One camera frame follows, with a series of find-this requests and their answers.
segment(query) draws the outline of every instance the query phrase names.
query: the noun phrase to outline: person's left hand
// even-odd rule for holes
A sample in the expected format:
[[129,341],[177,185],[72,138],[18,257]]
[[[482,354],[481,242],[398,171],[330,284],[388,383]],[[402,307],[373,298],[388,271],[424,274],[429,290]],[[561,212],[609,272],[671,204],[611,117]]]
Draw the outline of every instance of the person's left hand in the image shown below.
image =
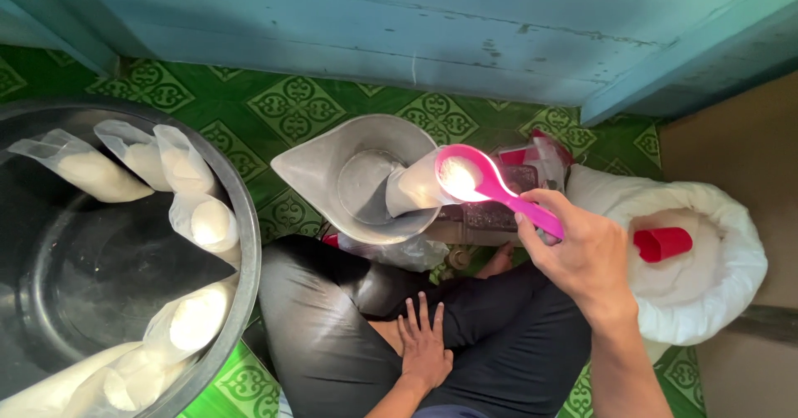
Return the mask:
[[418,308],[420,324],[410,298],[407,299],[407,320],[399,316],[399,335],[404,343],[401,371],[402,377],[420,383],[429,393],[443,384],[452,372],[454,354],[451,349],[444,350],[444,304],[438,304],[432,328],[424,292],[418,293]]

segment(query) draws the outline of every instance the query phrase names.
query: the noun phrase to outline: black pants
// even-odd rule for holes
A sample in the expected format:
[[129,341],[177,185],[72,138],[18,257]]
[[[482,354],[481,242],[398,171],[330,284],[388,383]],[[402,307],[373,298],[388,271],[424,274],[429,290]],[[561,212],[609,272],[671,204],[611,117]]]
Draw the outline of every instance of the black pants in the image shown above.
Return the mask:
[[591,347],[576,304],[531,263],[486,280],[434,286],[314,239],[264,247],[260,301],[277,378],[296,418],[363,418],[401,375],[401,358],[366,321],[404,313],[424,290],[444,301],[454,370],[421,407],[459,404],[490,418],[554,416]]

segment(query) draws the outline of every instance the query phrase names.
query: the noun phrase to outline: small plastic bag of powder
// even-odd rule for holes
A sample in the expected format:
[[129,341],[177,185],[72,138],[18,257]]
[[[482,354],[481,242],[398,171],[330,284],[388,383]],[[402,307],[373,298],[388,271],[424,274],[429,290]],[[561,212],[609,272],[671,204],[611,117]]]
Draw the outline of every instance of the small plastic bag of powder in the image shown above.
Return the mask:
[[208,194],[178,192],[169,208],[169,222],[178,234],[214,253],[237,270],[241,266],[239,227],[235,214]]
[[87,357],[0,401],[0,418],[60,418],[76,388],[97,370],[141,346],[123,343]]
[[410,167],[398,166],[388,175],[385,205],[391,217],[463,202],[447,194],[435,177],[435,158],[441,149],[434,149]]
[[165,364],[203,349],[222,330],[238,285],[236,273],[166,303],[147,325],[144,348]]
[[58,128],[41,141],[20,139],[8,151],[36,159],[101,202],[131,202],[153,193],[96,148]]
[[182,131],[168,125],[153,128],[158,140],[164,176],[172,190],[216,195],[211,168]]
[[94,134],[125,165],[155,190],[172,192],[160,162],[160,150],[154,136],[133,125],[115,119],[94,126]]
[[62,418],[133,418],[157,401],[197,358],[165,364],[159,354],[142,345],[80,384]]

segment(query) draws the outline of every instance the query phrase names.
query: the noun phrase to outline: spoon bowl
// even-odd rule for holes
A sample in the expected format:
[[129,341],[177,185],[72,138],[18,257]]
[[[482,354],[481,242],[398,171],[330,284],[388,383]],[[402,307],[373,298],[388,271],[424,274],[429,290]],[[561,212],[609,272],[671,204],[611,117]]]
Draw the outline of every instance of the spoon bowl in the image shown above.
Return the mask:
[[[470,170],[471,172],[478,170],[480,173],[474,174],[472,183],[463,183],[462,185],[457,183],[457,185],[453,185],[450,181],[447,184],[445,177],[441,177],[441,169],[444,167],[444,162],[449,158],[464,158],[472,166],[464,167],[463,170]],[[476,148],[464,144],[454,144],[445,147],[435,158],[435,177],[444,190],[457,199],[466,202],[494,200],[495,202],[503,203],[514,212],[526,215],[535,226],[557,239],[562,239],[564,236],[563,226],[554,214],[534,203],[525,202],[515,192],[508,189],[499,174],[499,168],[493,160]]]

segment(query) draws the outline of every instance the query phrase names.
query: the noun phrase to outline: blue wall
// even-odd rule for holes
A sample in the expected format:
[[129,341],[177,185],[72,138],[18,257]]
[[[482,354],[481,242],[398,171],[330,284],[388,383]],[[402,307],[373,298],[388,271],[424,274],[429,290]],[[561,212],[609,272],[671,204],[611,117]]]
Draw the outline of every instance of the blue wall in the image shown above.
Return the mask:
[[[738,0],[59,1],[125,56],[581,105]],[[773,64],[745,58],[670,89]]]

